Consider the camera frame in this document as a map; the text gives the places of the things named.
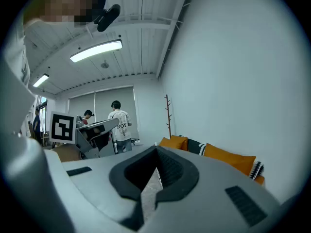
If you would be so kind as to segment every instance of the coat rack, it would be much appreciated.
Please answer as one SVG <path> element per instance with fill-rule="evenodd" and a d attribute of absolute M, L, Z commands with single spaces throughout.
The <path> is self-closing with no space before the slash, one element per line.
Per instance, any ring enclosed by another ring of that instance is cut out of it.
<path fill-rule="evenodd" d="M 166 94 L 166 97 L 164 97 L 164 98 L 166 98 L 166 107 L 167 107 L 167 108 L 165 108 L 165 109 L 167 110 L 167 117 L 168 117 L 168 120 L 169 120 L 169 123 L 167 123 L 166 125 L 167 125 L 168 128 L 169 128 L 170 138 L 171 138 L 172 135 L 171 135 L 171 119 L 170 119 L 170 117 L 171 117 L 172 115 L 170 115 L 170 109 L 169 109 L 170 104 L 169 104 L 169 99 L 168 99 L 167 94 Z"/>

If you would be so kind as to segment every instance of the ceiling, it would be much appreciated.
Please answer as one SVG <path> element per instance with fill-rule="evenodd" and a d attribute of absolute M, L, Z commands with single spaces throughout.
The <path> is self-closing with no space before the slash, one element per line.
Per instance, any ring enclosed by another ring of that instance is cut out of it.
<path fill-rule="evenodd" d="M 93 23 L 75 28 L 36 22 L 25 31 L 31 71 L 30 86 L 44 73 L 50 78 L 39 90 L 58 95 L 87 83 L 115 77 L 154 74 L 158 77 L 185 0 L 106 0 L 105 8 L 121 6 L 119 17 L 102 33 Z M 121 39 L 120 50 L 97 54 L 79 62 L 71 55 L 93 45 Z M 102 68 L 106 61 L 109 68 Z"/>

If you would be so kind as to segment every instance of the black hair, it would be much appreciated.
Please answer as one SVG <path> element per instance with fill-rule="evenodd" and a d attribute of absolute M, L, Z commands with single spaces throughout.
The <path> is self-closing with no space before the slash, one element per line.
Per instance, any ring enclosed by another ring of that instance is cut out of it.
<path fill-rule="evenodd" d="M 119 101 L 115 100 L 115 101 L 112 102 L 111 107 L 115 108 L 115 109 L 120 109 L 121 108 L 121 103 Z"/>
<path fill-rule="evenodd" d="M 90 116 L 95 116 L 90 110 L 86 110 L 84 116 L 86 116 L 87 114 L 89 114 Z"/>

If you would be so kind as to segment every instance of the fluorescent light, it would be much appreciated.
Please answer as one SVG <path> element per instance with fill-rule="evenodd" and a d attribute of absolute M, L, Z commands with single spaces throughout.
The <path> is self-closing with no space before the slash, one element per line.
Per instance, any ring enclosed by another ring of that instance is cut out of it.
<path fill-rule="evenodd" d="M 43 76 L 34 84 L 34 87 L 38 87 L 44 81 L 46 81 L 48 78 L 49 78 L 48 74 L 43 74 Z"/>
<path fill-rule="evenodd" d="M 98 53 L 107 52 L 111 50 L 121 49 L 122 48 L 122 41 L 121 40 L 113 40 L 107 41 L 93 47 L 84 49 L 70 57 L 73 62 L 77 62 L 79 60 L 83 60 L 87 57 L 93 56 Z"/>

